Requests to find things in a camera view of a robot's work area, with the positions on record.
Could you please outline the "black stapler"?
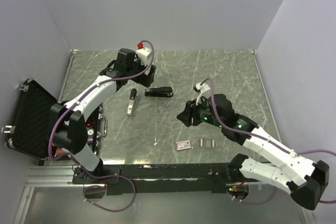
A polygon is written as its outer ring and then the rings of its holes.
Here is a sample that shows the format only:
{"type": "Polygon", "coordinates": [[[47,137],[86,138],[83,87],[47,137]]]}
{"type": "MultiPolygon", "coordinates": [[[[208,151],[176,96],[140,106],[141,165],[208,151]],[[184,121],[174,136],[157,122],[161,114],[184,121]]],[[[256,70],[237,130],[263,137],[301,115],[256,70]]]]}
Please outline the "black stapler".
{"type": "Polygon", "coordinates": [[[172,87],[147,88],[144,91],[146,97],[171,98],[173,96],[172,87]]]}

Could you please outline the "silver stapler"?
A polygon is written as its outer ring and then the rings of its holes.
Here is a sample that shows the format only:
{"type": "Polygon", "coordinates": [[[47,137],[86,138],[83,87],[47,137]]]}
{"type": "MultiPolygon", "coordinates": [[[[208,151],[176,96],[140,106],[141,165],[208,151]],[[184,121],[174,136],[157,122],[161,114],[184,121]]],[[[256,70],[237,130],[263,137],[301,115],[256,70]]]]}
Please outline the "silver stapler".
{"type": "Polygon", "coordinates": [[[127,108],[128,117],[133,117],[134,112],[136,110],[138,99],[139,99],[139,95],[138,95],[137,89],[133,88],[129,96],[129,104],[127,108]]]}

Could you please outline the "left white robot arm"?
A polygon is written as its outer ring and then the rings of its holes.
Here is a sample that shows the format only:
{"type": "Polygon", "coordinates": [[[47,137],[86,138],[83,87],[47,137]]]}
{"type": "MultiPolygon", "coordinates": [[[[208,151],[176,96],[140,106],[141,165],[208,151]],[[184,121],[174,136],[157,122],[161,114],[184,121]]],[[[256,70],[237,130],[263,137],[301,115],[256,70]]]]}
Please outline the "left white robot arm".
{"type": "Polygon", "coordinates": [[[86,121],[99,105],[118,92],[129,80],[148,88],[154,80],[154,51],[140,47],[134,51],[122,48],[95,81],[74,99],[65,104],[54,104],[49,113],[48,154],[52,147],[61,149],[66,156],[85,170],[92,183],[103,178],[103,161],[88,145],[86,121]]]}

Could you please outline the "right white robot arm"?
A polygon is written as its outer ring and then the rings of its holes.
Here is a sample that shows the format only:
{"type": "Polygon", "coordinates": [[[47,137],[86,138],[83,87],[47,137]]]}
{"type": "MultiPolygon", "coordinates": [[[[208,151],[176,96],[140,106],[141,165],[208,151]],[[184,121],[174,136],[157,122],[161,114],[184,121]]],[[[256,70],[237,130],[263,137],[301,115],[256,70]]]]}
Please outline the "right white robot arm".
{"type": "Polygon", "coordinates": [[[329,165],[305,158],[269,135],[250,118],[234,111],[224,94],[187,101],[176,117],[185,126],[208,123],[219,128],[229,140],[259,154],[268,164],[238,154],[231,161],[229,175],[268,183],[287,192],[301,207],[315,210],[329,183],[329,165]]]}

